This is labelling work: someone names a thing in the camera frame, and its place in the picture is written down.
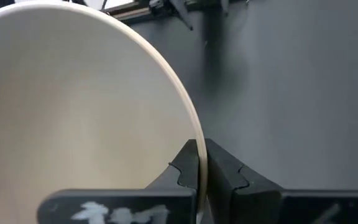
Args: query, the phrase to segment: gray background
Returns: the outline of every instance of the gray background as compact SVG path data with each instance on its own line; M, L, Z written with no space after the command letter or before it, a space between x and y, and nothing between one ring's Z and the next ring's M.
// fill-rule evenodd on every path
M205 136L291 189L358 189L358 1L253 0L132 26L188 90Z

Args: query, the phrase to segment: black holder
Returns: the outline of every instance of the black holder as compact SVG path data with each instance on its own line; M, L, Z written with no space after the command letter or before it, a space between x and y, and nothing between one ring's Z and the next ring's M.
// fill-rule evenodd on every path
M206 147L215 224L358 223L358 191L285 190L212 140ZM198 186L196 141L189 140L146 189L63 190L41 204L37 218L39 224L194 224Z

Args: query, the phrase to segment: white plate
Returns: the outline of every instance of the white plate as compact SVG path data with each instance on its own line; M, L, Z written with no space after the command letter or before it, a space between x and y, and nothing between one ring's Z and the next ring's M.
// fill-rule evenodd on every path
M144 188L194 138L203 202L200 122L146 40L68 2L0 9L0 223L35 223L60 189Z

